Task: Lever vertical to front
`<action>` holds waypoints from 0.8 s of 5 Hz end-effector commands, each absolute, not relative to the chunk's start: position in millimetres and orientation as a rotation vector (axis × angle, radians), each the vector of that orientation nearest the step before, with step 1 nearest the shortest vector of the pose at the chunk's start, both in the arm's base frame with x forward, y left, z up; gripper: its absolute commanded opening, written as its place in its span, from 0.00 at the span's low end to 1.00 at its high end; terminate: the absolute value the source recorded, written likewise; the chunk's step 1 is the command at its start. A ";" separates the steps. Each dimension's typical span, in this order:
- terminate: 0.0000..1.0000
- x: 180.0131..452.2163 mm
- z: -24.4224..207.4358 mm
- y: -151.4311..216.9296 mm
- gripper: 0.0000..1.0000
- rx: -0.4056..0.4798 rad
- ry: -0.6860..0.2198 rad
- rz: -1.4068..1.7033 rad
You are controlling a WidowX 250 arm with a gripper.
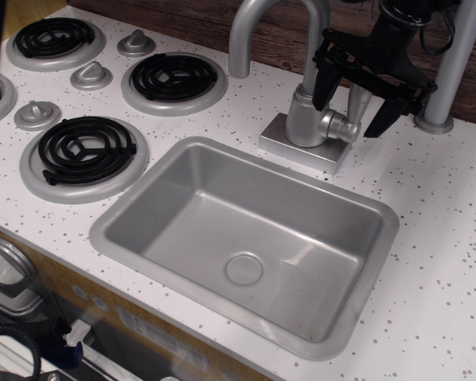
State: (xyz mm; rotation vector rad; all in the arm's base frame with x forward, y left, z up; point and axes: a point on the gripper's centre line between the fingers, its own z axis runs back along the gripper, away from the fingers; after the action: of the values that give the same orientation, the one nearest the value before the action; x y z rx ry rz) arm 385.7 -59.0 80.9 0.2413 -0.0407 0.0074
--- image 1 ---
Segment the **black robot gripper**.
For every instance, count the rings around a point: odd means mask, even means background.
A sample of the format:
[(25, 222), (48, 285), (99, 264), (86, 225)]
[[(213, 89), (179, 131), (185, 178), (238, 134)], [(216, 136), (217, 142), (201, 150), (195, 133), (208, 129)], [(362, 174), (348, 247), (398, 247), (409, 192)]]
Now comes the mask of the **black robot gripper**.
[(381, 10), (365, 37), (324, 29), (313, 57), (318, 69), (314, 107), (323, 110), (341, 80), (347, 79), (385, 100), (365, 132), (367, 138), (380, 137), (401, 115), (418, 114), (436, 85), (411, 62), (407, 50), (432, 13)]

